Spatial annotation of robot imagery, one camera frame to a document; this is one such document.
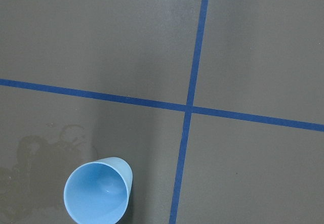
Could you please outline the light blue plastic cup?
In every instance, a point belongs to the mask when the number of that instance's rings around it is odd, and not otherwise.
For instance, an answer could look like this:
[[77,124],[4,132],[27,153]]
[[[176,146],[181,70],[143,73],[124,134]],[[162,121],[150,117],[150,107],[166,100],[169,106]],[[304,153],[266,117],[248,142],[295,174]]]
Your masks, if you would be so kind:
[[75,169],[64,187],[64,204],[76,223],[117,223],[125,214],[133,181],[129,164],[109,157]]

